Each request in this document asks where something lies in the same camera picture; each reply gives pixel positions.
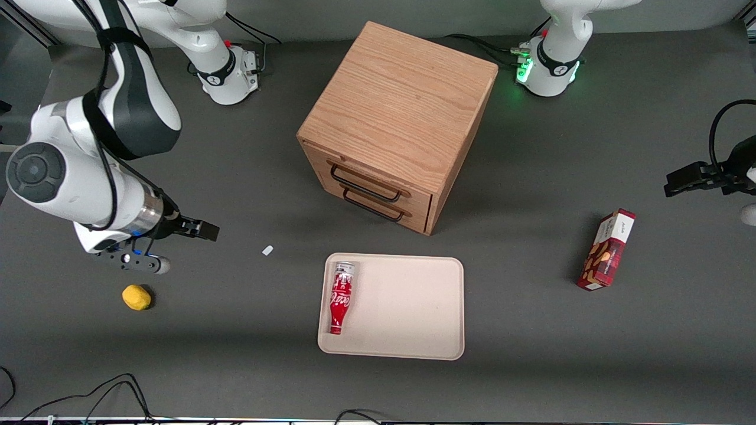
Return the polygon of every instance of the green light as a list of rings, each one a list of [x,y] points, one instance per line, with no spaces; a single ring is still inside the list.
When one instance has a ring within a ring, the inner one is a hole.
[[[533,60],[528,59],[525,61],[525,63],[520,65],[520,70],[517,71],[517,81],[525,84],[525,82],[528,81],[528,76],[530,76],[531,69],[533,69]]]
[[[577,73],[579,67],[580,67],[580,61],[578,60],[578,62],[575,64],[575,68],[572,70],[572,76],[569,77],[570,82],[575,81],[575,74]]]

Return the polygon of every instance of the cable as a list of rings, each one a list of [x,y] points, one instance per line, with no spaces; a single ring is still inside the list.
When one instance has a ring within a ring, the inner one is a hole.
[[[449,38],[452,39],[465,39],[467,41],[470,41],[474,43],[480,50],[483,51],[483,53],[486,53],[491,59],[493,59],[497,64],[503,65],[505,67],[517,67],[518,64],[514,62],[507,62],[506,60],[501,59],[500,57],[496,56],[496,53],[507,53],[509,54],[510,51],[507,48],[501,48],[496,45],[492,45],[489,42],[486,42],[485,40],[479,39],[478,37],[468,36],[467,34],[449,34]]]
[[[543,28],[547,23],[549,23],[550,20],[551,20],[551,16],[546,18],[546,20],[541,25],[539,25],[538,28],[533,29],[533,32],[530,33],[530,37],[531,38],[535,37],[535,35],[538,34],[538,31],[541,31],[541,28]]]
[[[102,403],[103,399],[105,399],[105,397],[111,391],[113,391],[114,389],[118,388],[119,386],[121,386],[123,384],[126,384],[126,385],[129,386],[129,389],[131,389],[132,393],[134,394],[134,397],[137,399],[137,402],[139,403],[139,407],[141,407],[142,413],[144,413],[144,420],[146,421],[148,417],[151,417],[150,411],[147,410],[147,406],[146,405],[142,405],[142,401],[139,399],[139,396],[137,395],[137,390],[134,388],[134,385],[131,382],[127,381],[127,380],[122,380],[122,381],[116,382],[112,386],[110,386],[110,388],[108,388],[107,391],[97,400],[97,402],[94,404],[94,406],[92,406],[92,409],[89,410],[89,413],[87,413],[87,417],[84,419],[84,423],[88,423],[89,422],[89,418],[95,412],[95,409],[97,408],[97,406],[99,406],[100,403]]]
[[[339,413],[339,416],[336,417],[336,420],[333,422],[333,425],[339,425],[339,422],[342,420],[342,418],[346,414],[353,414],[356,416],[360,416],[369,420],[372,423],[375,423],[376,425],[382,425],[378,420],[360,412],[360,410],[364,410],[364,409],[346,409],[345,411],[342,411],[341,413]]]
[[[194,67],[194,71],[192,71],[192,70],[191,70],[191,67],[192,67],[193,65],[194,65],[194,64],[192,64],[192,63],[191,63],[191,60],[190,60],[190,61],[189,61],[189,63],[187,64],[187,72],[188,72],[188,73],[189,73],[190,75],[193,75],[193,76],[197,76],[197,67]]]
[[[113,382],[114,380],[117,380],[117,379],[122,378],[122,377],[129,377],[129,378],[132,379],[132,381],[134,382],[132,386],[135,386],[134,396],[136,397],[137,402],[139,403],[139,407],[144,412],[145,417],[153,417],[153,415],[150,413],[150,409],[147,407],[147,400],[144,398],[144,393],[142,392],[141,387],[139,386],[139,382],[137,381],[137,378],[133,374],[125,373],[125,374],[120,374],[120,375],[117,375],[115,377],[110,378],[109,380],[107,380],[107,381],[101,383],[100,385],[96,386],[92,391],[90,391],[90,392],[88,392],[86,394],[75,394],[73,396],[65,396],[65,397],[61,397],[59,399],[55,399],[55,400],[53,400],[51,402],[46,402],[45,404],[42,404],[42,405],[34,408],[31,412],[27,413],[26,416],[22,417],[21,420],[19,420],[18,422],[14,423],[14,425],[20,425],[20,424],[22,424],[29,416],[32,416],[33,414],[37,413],[38,411],[42,410],[43,408],[48,407],[49,405],[54,405],[54,404],[57,404],[57,403],[60,403],[60,402],[65,402],[66,400],[71,400],[71,399],[86,399],[88,397],[91,397],[100,388],[102,388],[102,387],[106,386],[107,384]],[[119,384],[124,383],[124,382],[129,382],[129,381],[122,380],[122,381],[119,382]]]
[[[8,400],[5,400],[5,402],[2,405],[0,405],[0,410],[2,410],[3,408],[5,408],[5,406],[8,405],[8,403],[11,402],[11,400],[13,400],[13,397],[16,396],[16,380],[13,379],[13,375],[11,374],[11,371],[9,371],[8,369],[0,366],[0,370],[5,372],[5,374],[8,375],[8,380],[11,381],[11,396],[8,397]]]
[[[242,25],[244,25],[244,26],[246,26],[247,28],[251,29],[252,31],[255,31],[256,33],[260,33],[260,34],[262,34],[262,35],[264,35],[264,36],[266,36],[266,37],[268,37],[268,38],[270,38],[270,39],[273,39],[273,40],[274,40],[274,41],[275,41],[276,43],[278,43],[278,44],[283,44],[283,43],[281,42],[281,40],[279,40],[278,38],[276,38],[276,37],[273,37],[273,36],[271,36],[270,34],[268,34],[268,33],[265,33],[265,32],[263,32],[263,31],[260,31],[259,29],[255,28],[254,26],[251,26],[251,25],[249,25],[248,23],[245,23],[245,22],[244,22],[244,21],[242,21],[241,19],[238,19],[237,17],[235,17],[234,15],[232,15],[232,14],[230,14],[230,13],[228,13],[228,12],[226,12],[226,16],[228,17],[228,19],[230,19],[230,20],[235,20],[235,21],[237,21],[238,23],[241,23]]]
[[[150,188],[155,192],[155,195],[162,198],[163,201],[166,201],[171,204],[171,207],[176,211],[179,212],[178,205],[176,205],[176,202],[171,199],[170,196],[158,185],[155,185],[150,179],[147,177],[144,177],[139,171],[135,170],[134,167],[130,166],[126,161],[122,160],[121,158],[118,158],[107,146],[103,146],[103,149],[105,149],[105,152],[107,152],[108,155],[113,157],[113,159],[123,168],[125,168],[128,172],[130,172],[134,177],[142,180],[147,186],[150,186]]]
[[[714,142],[717,134],[717,127],[719,126],[719,122],[722,120],[722,117],[731,108],[743,104],[756,105],[756,100],[740,99],[739,101],[729,102],[722,109],[720,109],[717,115],[714,117],[714,121],[711,123],[711,129],[709,130],[709,159],[711,160],[711,165],[713,165],[714,169],[717,171],[717,176],[725,182],[725,185],[727,185],[728,188],[734,191],[742,192],[744,194],[756,195],[756,190],[739,188],[735,184],[735,182],[724,173],[722,165],[720,165],[717,161],[717,154],[716,152],[714,152]]]
[[[160,219],[160,221],[157,222],[155,225],[155,228],[152,229],[152,234],[150,235],[150,244],[147,245],[147,249],[144,250],[142,253],[143,256],[146,256],[149,254],[150,249],[152,249],[152,244],[155,243],[155,237],[157,236],[157,232],[160,230],[160,225],[163,223],[163,219]]]
[[[262,43],[262,64],[261,64],[261,66],[260,66],[260,68],[259,68],[259,72],[262,72],[262,71],[264,71],[264,70],[265,70],[265,65],[266,65],[266,64],[267,64],[267,62],[268,62],[268,43],[267,43],[267,42],[265,42],[265,40],[263,40],[263,39],[261,39],[260,37],[258,37],[258,36],[257,36],[256,34],[254,34],[254,33],[252,33],[251,31],[249,31],[249,30],[248,30],[247,28],[249,28],[249,29],[251,29],[252,31],[255,31],[255,32],[259,33],[259,34],[262,34],[262,35],[264,35],[264,36],[266,36],[266,37],[268,37],[268,38],[270,38],[270,39],[274,40],[274,41],[275,41],[276,43],[278,43],[278,44],[283,44],[283,43],[281,42],[281,40],[279,40],[279,39],[278,39],[277,37],[271,36],[271,35],[270,35],[270,34],[268,34],[268,33],[265,33],[265,32],[263,32],[263,31],[260,31],[259,29],[255,28],[254,26],[251,26],[251,25],[249,25],[248,23],[245,23],[245,22],[243,22],[243,21],[242,21],[242,20],[240,20],[240,19],[237,19],[237,18],[236,18],[236,17],[234,16],[234,15],[232,15],[232,14],[230,14],[230,13],[228,13],[228,12],[226,12],[226,17],[228,18],[228,20],[230,20],[230,21],[231,21],[231,22],[233,22],[233,23],[234,23],[234,24],[235,24],[236,26],[238,26],[238,27],[239,27],[239,28],[240,28],[240,29],[241,29],[242,31],[244,31],[245,33],[247,33],[247,34],[251,35],[251,36],[252,36],[252,37],[254,37],[254,38],[255,38],[255,39],[257,40],[257,41],[259,41],[260,43]]]
[[[76,8],[79,9],[79,11],[84,15],[84,18],[89,22],[89,25],[94,29],[94,31],[98,35],[98,41],[100,42],[100,48],[103,50],[103,53],[105,54],[105,58],[103,60],[102,69],[100,71],[100,77],[98,79],[98,84],[95,89],[95,98],[97,99],[97,103],[100,103],[100,97],[102,96],[102,91],[105,88],[105,79],[107,78],[107,68],[110,64],[110,55],[108,54],[108,47],[102,43],[100,40],[99,35],[102,33],[102,25],[100,25],[100,22],[97,21],[97,18],[95,17],[95,13],[92,11],[92,9],[82,0],[73,0],[73,4],[76,6]],[[107,183],[110,186],[110,217],[108,217],[107,222],[103,226],[94,226],[92,224],[83,224],[84,227],[91,231],[101,231],[106,230],[110,228],[111,225],[113,225],[113,222],[116,221],[116,217],[118,215],[118,190],[116,188],[116,181],[113,177],[113,170],[110,169],[110,163],[108,162],[107,158],[105,157],[105,153],[103,152],[102,148],[102,142],[100,140],[97,140],[95,137],[95,147],[97,148],[98,156],[100,157],[100,161],[102,162],[102,166],[105,168],[105,175],[107,177]]]
[[[485,41],[484,39],[479,39],[478,37],[474,37],[474,36],[468,36],[467,34],[449,34],[447,37],[451,37],[452,39],[469,40],[473,43],[476,43],[477,45],[484,45],[485,47],[490,48],[491,50],[500,51],[502,53],[510,52],[508,48],[502,48],[497,45],[492,45],[491,43]]]

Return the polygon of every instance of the black metal handle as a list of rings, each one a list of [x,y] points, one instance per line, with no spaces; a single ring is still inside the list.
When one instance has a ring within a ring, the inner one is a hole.
[[[344,198],[344,200],[346,202],[353,203],[354,205],[359,206],[360,208],[362,208],[362,209],[364,209],[366,211],[370,211],[373,214],[375,214],[376,216],[383,217],[384,219],[389,220],[390,222],[396,223],[399,220],[401,220],[402,217],[404,217],[404,212],[401,212],[401,211],[399,212],[399,216],[397,216],[397,217],[388,216],[388,215],[386,215],[386,214],[378,211],[377,209],[372,209],[372,208],[370,208],[369,206],[367,206],[367,205],[365,205],[363,203],[359,203],[356,200],[350,199],[349,197],[346,196],[347,193],[349,193],[349,188],[344,188],[343,198]]]
[[[342,178],[342,177],[339,177],[338,175],[336,175],[336,168],[337,167],[338,167],[337,164],[333,164],[333,166],[331,167],[331,177],[333,177],[334,180],[336,180],[337,182],[341,183],[342,185],[349,186],[350,188],[356,190],[357,192],[362,192],[363,194],[370,195],[370,196],[372,196],[374,198],[380,199],[383,202],[388,202],[388,203],[394,203],[394,202],[398,201],[399,197],[401,196],[401,192],[400,191],[396,192],[396,196],[395,197],[390,198],[390,197],[385,197],[382,194],[378,194],[376,192],[373,192],[372,190],[370,190],[368,188],[363,188],[360,185],[352,183],[351,181],[349,181],[349,180],[347,180],[345,178]]]

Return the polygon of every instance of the coca-cola bottle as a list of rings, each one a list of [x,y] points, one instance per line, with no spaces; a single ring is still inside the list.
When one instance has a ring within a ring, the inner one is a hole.
[[[346,316],[346,312],[349,310],[349,303],[352,301],[352,280],[354,276],[354,264],[350,262],[338,262],[336,264],[336,275],[333,278],[330,301],[330,332],[334,335],[341,335],[344,316]]]

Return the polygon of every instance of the small white object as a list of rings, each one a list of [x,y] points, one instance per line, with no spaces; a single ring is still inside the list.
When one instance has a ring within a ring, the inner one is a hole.
[[[332,335],[337,262],[357,266],[343,331]],[[335,253],[323,276],[318,345],[330,354],[457,360],[465,350],[464,270],[454,258]]]
[[[740,210],[740,221],[749,226],[756,226],[756,203],[750,203]]]

